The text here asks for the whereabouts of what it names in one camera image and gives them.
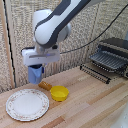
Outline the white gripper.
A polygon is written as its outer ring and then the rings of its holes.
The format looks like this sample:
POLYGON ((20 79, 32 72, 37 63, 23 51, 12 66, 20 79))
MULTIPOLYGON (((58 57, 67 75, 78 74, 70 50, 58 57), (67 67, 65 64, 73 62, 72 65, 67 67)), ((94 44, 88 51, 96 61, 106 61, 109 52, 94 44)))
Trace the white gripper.
POLYGON ((46 49, 44 53, 38 53, 34 47, 24 48, 22 50, 23 64, 25 66, 47 64, 56 62, 60 59, 58 49, 46 49))

